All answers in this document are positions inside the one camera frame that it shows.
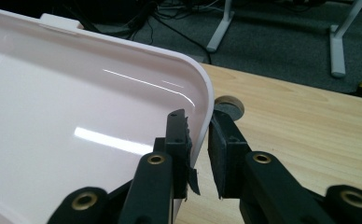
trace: black bracket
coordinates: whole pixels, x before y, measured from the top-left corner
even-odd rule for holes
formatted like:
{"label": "black bracket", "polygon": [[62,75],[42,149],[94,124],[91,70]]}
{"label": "black bracket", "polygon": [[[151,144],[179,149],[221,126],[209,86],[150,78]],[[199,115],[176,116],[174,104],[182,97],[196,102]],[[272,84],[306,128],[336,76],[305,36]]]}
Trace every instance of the black bracket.
{"label": "black bracket", "polygon": [[252,151],[227,113],[214,111],[208,151],[219,197],[240,199],[245,223],[362,224],[361,189],[305,189],[272,154]]}
{"label": "black bracket", "polygon": [[92,187],[72,192],[49,224],[173,223],[173,199],[187,198],[187,183],[199,193],[191,148],[185,110],[176,110],[168,115],[166,136],[156,138],[153,152],[140,159],[133,180],[109,194]]}

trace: wooden table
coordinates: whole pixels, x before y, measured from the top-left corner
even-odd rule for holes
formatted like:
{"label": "wooden table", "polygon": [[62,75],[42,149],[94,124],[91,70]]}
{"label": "wooden table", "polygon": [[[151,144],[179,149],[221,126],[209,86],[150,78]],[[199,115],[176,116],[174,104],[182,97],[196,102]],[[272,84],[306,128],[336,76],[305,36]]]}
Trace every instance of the wooden table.
{"label": "wooden table", "polygon": [[[321,195],[332,185],[362,189],[361,98],[203,67],[216,97],[232,95],[244,103],[236,124],[253,150],[270,152],[303,187]],[[202,196],[189,191],[175,223],[243,223],[238,200],[218,199],[206,140],[195,167]]]}

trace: metal rivet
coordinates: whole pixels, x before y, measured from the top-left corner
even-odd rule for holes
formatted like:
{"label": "metal rivet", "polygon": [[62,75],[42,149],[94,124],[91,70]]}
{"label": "metal rivet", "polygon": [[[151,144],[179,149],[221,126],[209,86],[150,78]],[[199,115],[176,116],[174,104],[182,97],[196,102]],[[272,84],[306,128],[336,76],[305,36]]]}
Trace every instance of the metal rivet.
{"label": "metal rivet", "polygon": [[152,156],[148,157],[148,162],[153,165],[161,164],[164,161],[165,161],[165,158],[161,155],[152,155]]}
{"label": "metal rivet", "polygon": [[97,195],[91,191],[80,193],[72,203],[74,210],[82,211],[92,207],[97,202]]}
{"label": "metal rivet", "polygon": [[341,198],[352,206],[362,208],[362,194],[358,192],[343,190],[341,192]]}
{"label": "metal rivet", "polygon": [[257,162],[263,163],[263,164],[266,164],[266,163],[269,163],[272,161],[272,159],[265,154],[255,154],[253,159],[254,159],[254,161],[257,161]]}

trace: chair leg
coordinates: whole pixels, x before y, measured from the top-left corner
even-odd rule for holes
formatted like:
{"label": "chair leg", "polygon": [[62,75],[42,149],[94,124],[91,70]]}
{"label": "chair leg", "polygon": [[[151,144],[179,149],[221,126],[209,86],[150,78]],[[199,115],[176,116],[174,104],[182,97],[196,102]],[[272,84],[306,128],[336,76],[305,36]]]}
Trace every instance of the chair leg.
{"label": "chair leg", "polygon": [[348,13],[347,18],[341,25],[331,25],[329,34],[331,75],[333,77],[345,77],[343,35],[362,8],[362,0],[355,0]]}

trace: round object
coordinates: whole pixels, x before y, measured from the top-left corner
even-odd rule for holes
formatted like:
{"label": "round object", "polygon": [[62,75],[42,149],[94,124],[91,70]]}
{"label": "round object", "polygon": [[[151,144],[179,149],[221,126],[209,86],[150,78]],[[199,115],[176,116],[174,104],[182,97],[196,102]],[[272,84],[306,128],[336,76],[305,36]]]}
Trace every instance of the round object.
{"label": "round object", "polygon": [[354,207],[362,208],[362,194],[356,191],[344,190],[341,192],[341,198]]}
{"label": "round object", "polygon": [[266,163],[270,163],[272,161],[271,157],[265,155],[265,154],[255,154],[254,155],[254,161],[262,163],[262,164],[266,164]]}
{"label": "round object", "polygon": [[83,192],[74,200],[72,207],[74,210],[82,211],[94,206],[97,202],[97,195],[93,192]]}
{"label": "round object", "polygon": [[165,158],[161,155],[152,155],[148,157],[148,162],[152,165],[161,164],[165,161]]}
{"label": "round object", "polygon": [[244,114],[243,103],[236,97],[229,95],[216,98],[214,109],[227,113],[233,120],[240,119]]}

